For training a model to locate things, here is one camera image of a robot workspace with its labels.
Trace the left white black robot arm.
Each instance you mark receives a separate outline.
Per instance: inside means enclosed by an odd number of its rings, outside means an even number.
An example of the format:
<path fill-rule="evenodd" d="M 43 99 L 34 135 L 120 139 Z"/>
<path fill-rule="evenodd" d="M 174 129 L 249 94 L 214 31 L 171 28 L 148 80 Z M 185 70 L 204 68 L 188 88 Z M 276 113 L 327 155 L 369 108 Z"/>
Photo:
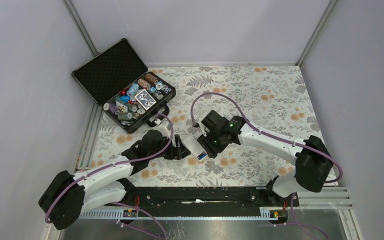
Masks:
<path fill-rule="evenodd" d="M 135 192 L 123 186 L 120 179 L 145 169 L 150 160 L 181 160 L 191 154 L 178 134 L 164 136 L 149 130 L 140 140 L 123 151 L 115 160 L 88 171 L 71 174 L 59 172 L 38 201 L 45 222 L 63 230 L 88 210 L 112 202 L 132 204 Z"/>

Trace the white remote control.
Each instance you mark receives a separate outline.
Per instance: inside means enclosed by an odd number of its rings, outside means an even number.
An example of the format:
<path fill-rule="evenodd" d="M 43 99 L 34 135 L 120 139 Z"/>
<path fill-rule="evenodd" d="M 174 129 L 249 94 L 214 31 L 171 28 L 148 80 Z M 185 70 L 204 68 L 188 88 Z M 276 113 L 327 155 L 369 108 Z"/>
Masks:
<path fill-rule="evenodd" d="M 208 153 L 193 135 L 186 137 L 183 144 L 199 162 L 208 158 Z"/>

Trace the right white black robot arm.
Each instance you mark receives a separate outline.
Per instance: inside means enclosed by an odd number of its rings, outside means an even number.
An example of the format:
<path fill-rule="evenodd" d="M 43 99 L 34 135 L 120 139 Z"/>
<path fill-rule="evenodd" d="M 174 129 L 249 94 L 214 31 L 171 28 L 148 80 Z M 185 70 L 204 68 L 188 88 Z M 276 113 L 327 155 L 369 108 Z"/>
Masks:
<path fill-rule="evenodd" d="M 276 176 L 266 185 L 266 198 L 273 206 L 281 205 L 293 193 L 321 192 L 333 167 L 326 146 L 314 135 L 292 138 L 258 128 L 242 116 L 227 119 L 214 110 L 198 120 L 195 127 L 202 131 L 197 141 L 210 158 L 236 144 L 266 151 L 294 166 L 294 170 Z"/>

